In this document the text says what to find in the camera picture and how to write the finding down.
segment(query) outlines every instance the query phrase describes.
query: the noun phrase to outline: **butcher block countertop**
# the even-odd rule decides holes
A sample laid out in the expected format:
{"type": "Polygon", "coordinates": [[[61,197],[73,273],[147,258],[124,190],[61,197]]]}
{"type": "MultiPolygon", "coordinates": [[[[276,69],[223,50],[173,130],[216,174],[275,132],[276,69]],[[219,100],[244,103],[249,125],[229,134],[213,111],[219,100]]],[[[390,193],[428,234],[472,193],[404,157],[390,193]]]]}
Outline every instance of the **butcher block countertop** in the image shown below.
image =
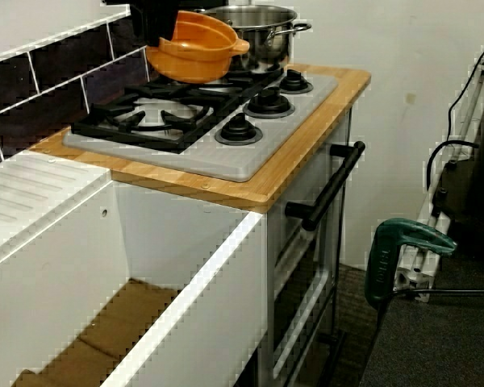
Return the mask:
{"type": "Polygon", "coordinates": [[[39,142],[31,150],[108,168],[116,181],[264,214],[336,128],[371,79],[371,75],[362,70],[307,64],[295,64],[290,68],[310,74],[332,75],[339,85],[246,182],[225,181],[67,148],[62,140],[69,128],[39,142]]]}

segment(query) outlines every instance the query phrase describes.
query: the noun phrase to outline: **brown cardboard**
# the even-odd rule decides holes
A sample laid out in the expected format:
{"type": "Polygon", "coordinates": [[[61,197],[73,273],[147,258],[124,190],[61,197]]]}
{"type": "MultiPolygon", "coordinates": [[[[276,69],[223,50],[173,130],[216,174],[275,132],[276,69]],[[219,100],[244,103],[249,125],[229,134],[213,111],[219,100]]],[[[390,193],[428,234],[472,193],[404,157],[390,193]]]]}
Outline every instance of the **brown cardboard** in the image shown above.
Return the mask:
{"type": "Polygon", "coordinates": [[[177,295],[130,280],[79,335],[90,346],[121,360],[177,295]]]}
{"type": "Polygon", "coordinates": [[[147,327],[150,327],[150,321],[132,323],[103,315],[97,317],[79,335],[79,339],[121,361],[145,334],[147,327]]]}
{"type": "Polygon", "coordinates": [[[40,374],[23,371],[13,387],[99,387],[177,294],[130,280],[40,374]]]}
{"type": "Polygon", "coordinates": [[[36,375],[33,371],[24,370],[19,374],[16,382],[11,387],[60,387],[46,380],[41,375],[36,375]]]}
{"type": "Polygon", "coordinates": [[[61,387],[99,387],[118,361],[76,339],[40,375],[61,387]]]}
{"type": "Polygon", "coordinates": [[[177,291],[129,281],[101,310],[99,317],[123,319],[137,326],[152,324],[177,296],[177,291]]]}

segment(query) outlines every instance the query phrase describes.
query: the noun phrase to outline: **gas cooktop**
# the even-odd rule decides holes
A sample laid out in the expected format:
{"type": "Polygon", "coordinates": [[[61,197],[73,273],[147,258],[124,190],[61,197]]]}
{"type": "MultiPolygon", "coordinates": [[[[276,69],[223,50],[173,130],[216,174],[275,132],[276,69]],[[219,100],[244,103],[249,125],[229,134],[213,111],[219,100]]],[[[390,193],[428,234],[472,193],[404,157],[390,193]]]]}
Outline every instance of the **gas cooktop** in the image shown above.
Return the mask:
{"type": "Polygon", "coordinates": [[[205,85],[158,77],[91,106],[63,145],[247,181],[336,87],[334,77],[294,70],[229,74],[205,85]]]}

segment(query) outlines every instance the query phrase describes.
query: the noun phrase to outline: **stainless steel pot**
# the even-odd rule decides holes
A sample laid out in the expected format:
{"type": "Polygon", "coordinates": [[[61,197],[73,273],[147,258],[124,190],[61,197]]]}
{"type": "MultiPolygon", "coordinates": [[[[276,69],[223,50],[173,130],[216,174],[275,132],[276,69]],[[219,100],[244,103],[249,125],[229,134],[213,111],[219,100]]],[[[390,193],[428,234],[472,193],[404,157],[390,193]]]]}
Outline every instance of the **stainless steel pot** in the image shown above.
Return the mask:
{"type": "Polygon", "coordinates": [[[266,73],[289,63],[292,37],[309,30],[308,23],[296,23],[298,14],[280,6],[220,6],[200,10],[204,15],[230,25],[239,38],[251,44],[247,54],[234,56],[230,71],[266,73]]]}

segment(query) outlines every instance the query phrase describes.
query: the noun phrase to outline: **oven handle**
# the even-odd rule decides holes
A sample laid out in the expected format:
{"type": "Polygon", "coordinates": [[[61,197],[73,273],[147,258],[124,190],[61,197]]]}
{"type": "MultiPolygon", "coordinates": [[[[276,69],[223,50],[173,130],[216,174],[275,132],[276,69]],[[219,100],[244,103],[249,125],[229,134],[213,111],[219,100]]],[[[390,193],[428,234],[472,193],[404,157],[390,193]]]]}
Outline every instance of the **oven handle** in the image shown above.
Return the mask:
{"type": "Polygon", "coordinates": [[[319,222],[337,196],[340,189],[348,179],[349,174],[365,150],[365,144],[357,141],[353,146],[333,144],[330,147],[330,156],[343,157],[342,165],[337,169],[323,188],[321,194],[315,199],[313,206],[288,202],[285,207],[285,216],[302,219],[301,227],[306,231],[315,231],[319,222]]]}

